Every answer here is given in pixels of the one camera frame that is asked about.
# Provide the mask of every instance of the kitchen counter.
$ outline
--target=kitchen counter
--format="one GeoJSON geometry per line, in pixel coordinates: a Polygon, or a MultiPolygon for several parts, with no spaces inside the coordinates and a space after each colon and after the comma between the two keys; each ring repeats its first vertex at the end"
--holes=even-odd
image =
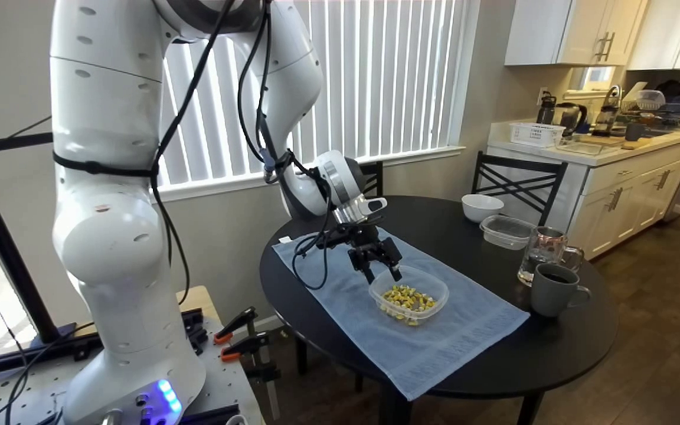
{"type": "Polygon", "coordinates": [[[621,137],[580,137],[580,143],[549,145],[549,146],[509,143],[509,124],[492,124],[489,134],[490,150],[542,157],[589,169],[618,163],[632,157],[660,152],[677,145],[680,145],[680,130],[658,137],[641,137],[637,143],[625,145],[621,137]]]}

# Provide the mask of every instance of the black table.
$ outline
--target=black table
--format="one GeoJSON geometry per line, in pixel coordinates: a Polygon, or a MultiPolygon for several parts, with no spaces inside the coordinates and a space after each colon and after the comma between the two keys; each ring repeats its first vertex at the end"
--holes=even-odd
{"type": "MultiPolygon", "coordinates": [[[[379,228],[451,264],[503,300],[528,310],[528,291],[514,276],[521,252],[485,244],[478,228],[463,217],[459,203],[404,196],[387,196],[387,202],[387,211],[378,217],[379,228]]],[[[407,424],[410,404],[356,349],[272,251],[278,236],[307,231],[311,229],[287,223],[267,244],[260,262],[267,300],[311,347],[382,383],[379,424],[407,424]]],[[[559,319],[531,317],[511,336],[482,352],[426,395],[468,400],[523,398],[520,424],[534,424],[542,392],[594,369],[616,341],[613,306],[602,276],[586,262],[577,274],[593,291],[589,302],[566,310],[559,319]]]]}

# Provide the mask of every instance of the window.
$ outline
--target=window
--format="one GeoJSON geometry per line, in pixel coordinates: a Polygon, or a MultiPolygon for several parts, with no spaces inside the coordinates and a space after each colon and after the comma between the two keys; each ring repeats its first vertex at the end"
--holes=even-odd
{"type": "MultiPolygon", "coordinates": [[[[287,146],[301,162],[337,150],[356,162],[459,146],[468,61],[478,3],[298,0],[322,61],[322,93],[287,146]]],[[[163,118],[170,121],[203,46],[175,46],[165,60],[163,118]]],[[[235,121],[247,52],[219,39],[206,79],[161,169],[163,190],[261,175],[235,121]]],[[[256,87],[246,84],[243,99],[256,87]]]]}

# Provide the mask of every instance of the blue cloth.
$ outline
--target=blue cloth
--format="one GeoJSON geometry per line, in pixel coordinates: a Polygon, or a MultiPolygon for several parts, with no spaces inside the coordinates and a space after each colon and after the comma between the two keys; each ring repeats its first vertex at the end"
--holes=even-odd
{"type": "MultiPolygon", "coordinates": [[[[417,329],[398,323],[378,310],[367,295],[363,274],[348,264],[348,245],[328,251],[328,281],[320,291],[309,293],[390,383],[413,401],[478,352],[509,336],[528,315],[406,242],[392,238],[404,257],[402,264],[437,276],[451,293],[442,311],[417,329]]],[[[273,245],[287,269],[298,242],[299,238],[273,245]]],[[[320,281],[320,257],[322,256],[311,249],[295,262],[298,274],[309,287],[320,281]]]]}

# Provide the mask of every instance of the black pole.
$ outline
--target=black pole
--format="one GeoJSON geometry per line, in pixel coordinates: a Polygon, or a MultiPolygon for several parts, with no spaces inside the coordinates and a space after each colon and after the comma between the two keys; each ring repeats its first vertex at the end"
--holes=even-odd
{"type": "Polygon", "coordinates": [[[40,293],[26,269],[23,257],[19,256],[12,234],[6,231],[6,225],[0,216],[0,261],[3,267],[13,287],[13,293],[19,295],[19,300],[23,302],[23,307],[27,310],[32,327],[37,329],[37,337],[43,343],[51,343],[59,341],[59,330],[47,311],[47,307],[40,300],[40,293]]]}

